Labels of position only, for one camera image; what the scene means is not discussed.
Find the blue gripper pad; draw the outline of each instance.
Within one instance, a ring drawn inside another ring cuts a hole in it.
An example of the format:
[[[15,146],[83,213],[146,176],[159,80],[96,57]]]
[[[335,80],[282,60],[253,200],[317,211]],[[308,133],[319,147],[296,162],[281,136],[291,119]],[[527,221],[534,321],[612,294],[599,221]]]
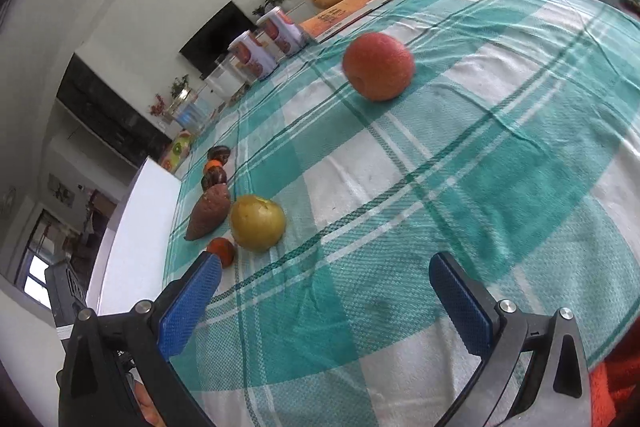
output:
[[[158,324],[158,349],[165,360],[179,355],[222,279],[220,257],[210,255],[167,309]]]
[[[465,343],[466,350],[478,357],[488,355],[493,339],[491,321],[466,285],[439,254],[431,258],[429,280]]]

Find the red cloth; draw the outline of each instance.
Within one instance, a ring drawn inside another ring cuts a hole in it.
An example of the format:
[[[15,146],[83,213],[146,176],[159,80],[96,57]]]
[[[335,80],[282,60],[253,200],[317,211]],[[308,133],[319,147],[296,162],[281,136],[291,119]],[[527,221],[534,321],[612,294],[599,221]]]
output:
[[[640,319],[589,375],[591,425],[607,427],[640,381]]]

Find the black cabinet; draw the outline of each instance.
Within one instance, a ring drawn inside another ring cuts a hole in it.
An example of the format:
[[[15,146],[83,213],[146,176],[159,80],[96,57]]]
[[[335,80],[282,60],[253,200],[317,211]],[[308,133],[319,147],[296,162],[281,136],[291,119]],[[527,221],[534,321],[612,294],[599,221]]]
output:
[[[119,97],[76,55],[66,67],[58,99],[111,148],[140,167],[158,161],[171,140]]]

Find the tablecloth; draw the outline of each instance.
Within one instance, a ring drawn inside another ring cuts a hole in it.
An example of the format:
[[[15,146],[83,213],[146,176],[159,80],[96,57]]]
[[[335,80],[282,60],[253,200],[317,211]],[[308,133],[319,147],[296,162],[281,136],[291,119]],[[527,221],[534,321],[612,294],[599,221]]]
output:
[[[371,31],[415,57],[390,102],[342,74]],[[429,283],[442,250],[497,299],[571,308],[593,367],[640,306],[639,86],[640,25],[595,0],[393,0],[308,46],[182,168],[167,282],[230,237],[182,238],[214,144],[287,230],[239,250],[178,374],[218,427],[433,425],[478,364]]]

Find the white canister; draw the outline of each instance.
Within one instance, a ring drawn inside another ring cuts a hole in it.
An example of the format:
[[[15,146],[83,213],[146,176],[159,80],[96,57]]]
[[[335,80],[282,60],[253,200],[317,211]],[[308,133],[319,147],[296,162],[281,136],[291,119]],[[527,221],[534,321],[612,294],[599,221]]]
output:
[[[265,79],[276,68],[275,58],[262,48],[249,30],[237,36],[228,49],[258,80]]]
[[[265,13],[256,24],[287,57],[295,55],[305,45],[305,37],[300,28],[279,6]]]

